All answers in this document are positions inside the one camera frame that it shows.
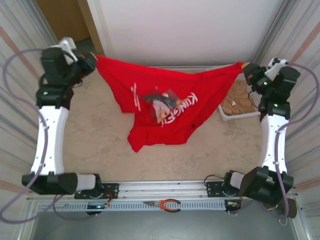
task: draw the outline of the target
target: beige floor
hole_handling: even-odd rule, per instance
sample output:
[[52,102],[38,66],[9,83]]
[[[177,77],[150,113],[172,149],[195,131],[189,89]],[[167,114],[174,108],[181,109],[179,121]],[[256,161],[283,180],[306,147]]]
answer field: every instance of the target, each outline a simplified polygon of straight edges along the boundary
[[201,180],[259,164],[258,117],[222,121],[218,110],[183,145],[144,146],[127,136],[134,115],[123,114],[98,72],[75,89],[64,131],[65,172],[98,173],[103,181]]

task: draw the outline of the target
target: wooden door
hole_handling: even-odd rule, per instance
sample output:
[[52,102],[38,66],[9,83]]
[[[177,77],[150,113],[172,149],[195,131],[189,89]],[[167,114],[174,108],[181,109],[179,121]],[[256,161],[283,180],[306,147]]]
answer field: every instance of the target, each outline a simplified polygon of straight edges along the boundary
[[58,41],[71,37],[75,42],[90,38],[77,0],[36,0]]

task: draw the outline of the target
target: white basket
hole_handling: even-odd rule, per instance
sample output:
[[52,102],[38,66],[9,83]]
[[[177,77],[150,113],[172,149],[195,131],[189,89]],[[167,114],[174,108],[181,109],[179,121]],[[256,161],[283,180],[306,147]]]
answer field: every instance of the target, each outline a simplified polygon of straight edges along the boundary
[[[222,66],[216,66],[216,67],[211,67],[211,68],[207,68],[206,70],[213,70],[213,69],[219,69],[219,68],[223,68],[223,67],[227,67],[229,65],[222,65]],[[245,79],[245,75],[243,73],[239,74],[238,77],[235,79],[236,81],[241,80],[241,79]],[[248,87],[245,90],[247,93],[251,92],[251,87],[248,85]],[[255,106],[258,106],[260,104],[260,100],[261,100],[261,95],[258,94],[257,92],[252,92],[250,93],[250,96],[252,97],[253,103]],[[249,118],[249,117],[253,117],[253,116],[259,116],[260,112],[258,111],[258,109],[255,107],[255,112],[250,112],[250,113],[244,113],[244,114],[238,114],[238,115],[226,115],[224,113],[224,111],[222,110],[221,104],[219,104],[218,106],[218,110],[219,113],[221,115],[221,118],[223,121],[230,121],[230,120],[234,120],[234,119],[242,119],[242,118]]]

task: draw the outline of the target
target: corrugated metal wall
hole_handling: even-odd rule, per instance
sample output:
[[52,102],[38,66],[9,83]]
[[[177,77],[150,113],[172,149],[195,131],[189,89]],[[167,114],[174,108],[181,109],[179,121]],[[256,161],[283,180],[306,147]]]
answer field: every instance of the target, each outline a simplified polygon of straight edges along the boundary
[[[25,1],[0,2],[0,64],[16,52],[29,48],[46,48],[52,44],[30,15]],[[28,53],[12,62],[9,84],[20,97],[35,102],[38,79],[42,74],[39,53]],[[9,96],[0,81],[0,208],[21,191],[21,176],[29,173],[35,158],[38,114]],[[4,217],[20,219],[25,198],[14,203]],[[0,239],[12,239],[15,225],[0,222]]]
[[[279,23],[279,31],[261,63],[271,58],[288,59],[312,69],[320,76],[320,1],[300,0]],[[302,117],[315,98],[315,82],[306,71],[298,69],[298,79],[289,101],[291,121]],[[320,101],[302,123],[288,128],[285,157],[288,173],[302,201],[302,209],[310,223],[314,239],[320,239]]]

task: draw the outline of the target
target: pliers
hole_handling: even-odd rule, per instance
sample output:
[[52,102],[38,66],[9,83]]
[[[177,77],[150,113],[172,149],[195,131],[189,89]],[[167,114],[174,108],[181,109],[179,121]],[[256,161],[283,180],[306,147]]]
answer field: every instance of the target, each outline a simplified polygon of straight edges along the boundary
[[154,206],[154,207],[160,207],[161,209],[163,209],[169,213],[178,213],[181,211],[181,209],[171,209],[171,208],[167,208],[165,206],[166,203],[181,204],[180,201],[175,200],[175,199],[167,199],[167,200],[161,200],[161,201],[144,201],[143,203]]

